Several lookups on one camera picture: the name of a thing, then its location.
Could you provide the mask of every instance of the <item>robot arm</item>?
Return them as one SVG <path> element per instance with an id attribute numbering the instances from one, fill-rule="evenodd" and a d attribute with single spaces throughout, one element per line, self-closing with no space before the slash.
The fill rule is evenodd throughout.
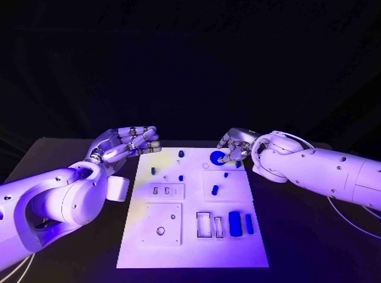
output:
<path id="1" fill-rule="evenodd" d="M 231 153 L 218 162 L 243 160 L 252 154 L 253 171 L 269 180 L 279 183 L 290 180 L 325 196 L 381 211 L 381 162 L 316 149 L 303 139 L 279 131 L 262 136 L 233 128 L 218 148 L 227 143 Z"/>
<path id="2" fill-rule="evenodd" d="M 158 139 L 156 127 L 107 130 L 84 161 L 0 186 L 0 271 L 88 224 L 106 199 L 125 200 L 130 181 L 112 175 L 161 151 Z"/>

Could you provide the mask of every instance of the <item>robotic hand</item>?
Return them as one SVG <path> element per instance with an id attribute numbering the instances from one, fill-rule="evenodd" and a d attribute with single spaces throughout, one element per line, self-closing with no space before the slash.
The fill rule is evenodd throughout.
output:
<path id="1" fill-rule="evenodd" d="M 325 196 L 381 211 L 381 162 L 316 149 L 309 142 L 282 131 L 260 135 L 231 128 L 218 148 L 227 143 L 231 152 L 218 159 L 220 163 L 243 160 L 252 155 L 253 171 L 269 180 L 279 183 L 290 180 Z"/>
<path id="2" fill-rule="evenodd" d="M 158 139 L 156 127 L 107 130 L 84 161 L 0 186 L 0 271 L 90 223 L 106 199 L 126 199 L 130 181 L 112 175 L 161 151 Z"/>

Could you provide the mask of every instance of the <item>table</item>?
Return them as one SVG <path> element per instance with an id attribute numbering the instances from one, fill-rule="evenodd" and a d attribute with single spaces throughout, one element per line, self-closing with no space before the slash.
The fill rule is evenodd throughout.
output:
<path id="1" fill-rule="evenodd" d="M 39 139 L 8 181 L 68 167 L 83 160 L 91 142 Z M 164 140 L 162 145 L 215 147 L 217 141 Z M 117 269 L 138 161 L 129 159 L 116 174 L 132 180 L 126 202 L 106 201 L 96 220 L 37 254 L 24 282 L 381 282 L 381 240 L 344 221 L 325 196 L 259 176 L 252 159 L 246 167 L 270 268 Z M 358 205 L 337 201 L 337 206 L 381 236 L 380 221 Z M 0 279 L 12 270 L 0 272 Z"/>

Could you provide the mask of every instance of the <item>blue disc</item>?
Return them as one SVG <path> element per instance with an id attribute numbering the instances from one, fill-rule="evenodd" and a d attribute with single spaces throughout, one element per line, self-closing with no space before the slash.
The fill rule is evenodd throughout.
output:
<path id="1" fill-rule="evenodd" d="M 215 152 L 211 153 L 211 162 L 213 162 L 215 165 L 223 166 L 224 163 L 220 163 L 220 162 L 218 162 L 218 159 L 220 159 L 221 157 L 224 157 L 224 156 L 226 156 L 224 152 L 220 152 L 220 151 L 217 150 Z"/>

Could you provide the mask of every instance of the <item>round hole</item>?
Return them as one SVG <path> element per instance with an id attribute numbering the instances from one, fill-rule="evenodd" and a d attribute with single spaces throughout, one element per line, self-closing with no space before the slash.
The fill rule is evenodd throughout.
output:
<path id="1" fill-rule="evenodd" d="M 161 227 L 161 228 L 156 230 L 156 233 L 162 236 L 162 235 L 164 235 L 164 233 L 165 233 L 165 228 L 164 228 L 164 227 Z"/>

